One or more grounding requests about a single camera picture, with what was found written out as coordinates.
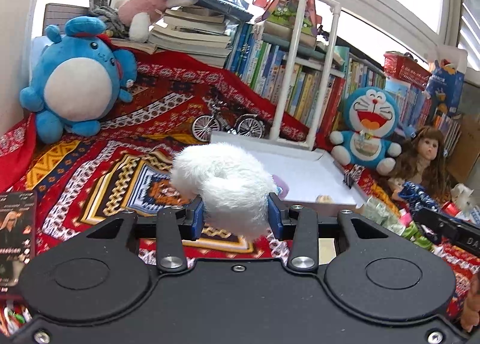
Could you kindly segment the person's hand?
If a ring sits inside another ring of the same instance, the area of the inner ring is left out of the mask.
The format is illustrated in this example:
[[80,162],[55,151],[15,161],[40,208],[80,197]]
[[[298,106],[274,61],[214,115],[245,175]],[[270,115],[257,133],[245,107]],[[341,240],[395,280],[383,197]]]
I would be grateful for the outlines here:
[[470,333],[479,325],[480,295],[479,295],[479,273],[475,274],[470,281],[470,288],[463,305],[460,317],[461,327]]

